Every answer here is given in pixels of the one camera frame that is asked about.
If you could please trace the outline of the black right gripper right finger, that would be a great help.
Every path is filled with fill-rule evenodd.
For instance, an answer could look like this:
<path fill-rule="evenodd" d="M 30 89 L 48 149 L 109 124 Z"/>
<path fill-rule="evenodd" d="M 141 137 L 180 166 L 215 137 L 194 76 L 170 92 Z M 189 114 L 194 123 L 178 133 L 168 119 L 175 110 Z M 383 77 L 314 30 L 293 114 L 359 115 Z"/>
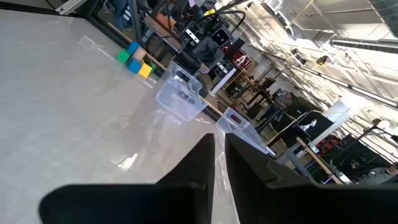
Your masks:
<path fill-rule="evenodd" d="M 224 149 L 241 223 L 397 224 L 394 184 L 314 184 L 231 133 Z"/>

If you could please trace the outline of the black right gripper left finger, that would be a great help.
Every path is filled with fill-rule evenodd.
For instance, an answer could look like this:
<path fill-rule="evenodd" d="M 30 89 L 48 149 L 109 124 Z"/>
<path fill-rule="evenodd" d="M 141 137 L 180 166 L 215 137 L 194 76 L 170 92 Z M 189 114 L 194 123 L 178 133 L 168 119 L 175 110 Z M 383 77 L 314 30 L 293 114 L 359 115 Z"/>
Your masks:
<path fill-rule="evenodd" d="M 205 134 L 153 184 L 73 184 L 39 203 L 42 223 L 210 223 L 215 138 Z"/>

